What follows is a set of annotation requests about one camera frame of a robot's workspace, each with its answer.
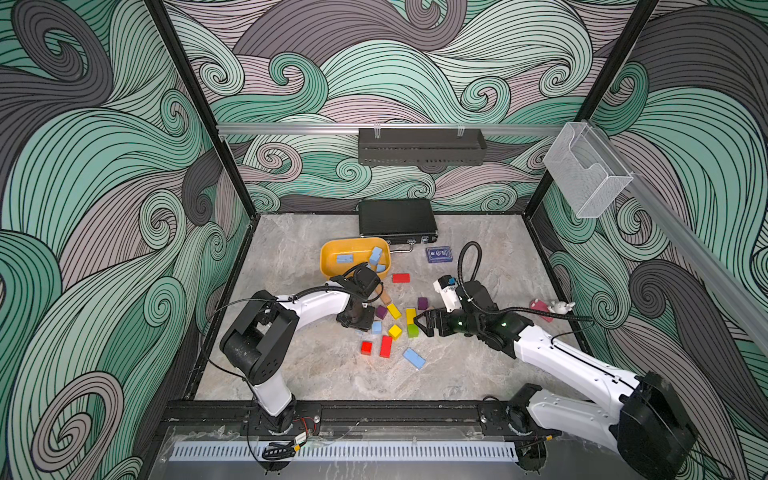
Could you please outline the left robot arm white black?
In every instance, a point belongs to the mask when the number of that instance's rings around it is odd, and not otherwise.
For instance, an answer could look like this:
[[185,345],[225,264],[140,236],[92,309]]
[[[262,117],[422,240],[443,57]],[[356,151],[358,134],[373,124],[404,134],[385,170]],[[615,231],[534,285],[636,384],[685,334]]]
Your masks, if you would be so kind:
[[281,367],[295,333],[329,317],[344,328],[367,332],[374,321],[373,303],[382,293],[379,275],[360,263],[321,286],[285,296],[260,290],[245,300],[219,349],[253,389],[268,430],[282,433],[293,423],[296,397]]

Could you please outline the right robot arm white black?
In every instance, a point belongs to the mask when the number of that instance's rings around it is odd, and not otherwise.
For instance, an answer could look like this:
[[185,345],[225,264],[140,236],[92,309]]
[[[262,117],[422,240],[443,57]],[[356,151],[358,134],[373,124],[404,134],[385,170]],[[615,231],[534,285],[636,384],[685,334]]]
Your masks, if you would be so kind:
[[444,305],[418,313],[427,336],[461,334],[532,365],[581,394],[557,395],[525,384],[507,403],[522,468],[544,466],[546,444],[562,434],[616,454],[645,479],[674,479],[698,461],[699,433],[672,384],[600,361],[536,325],[526,307],[499,307],[474,276],[444,275],[434,287]]

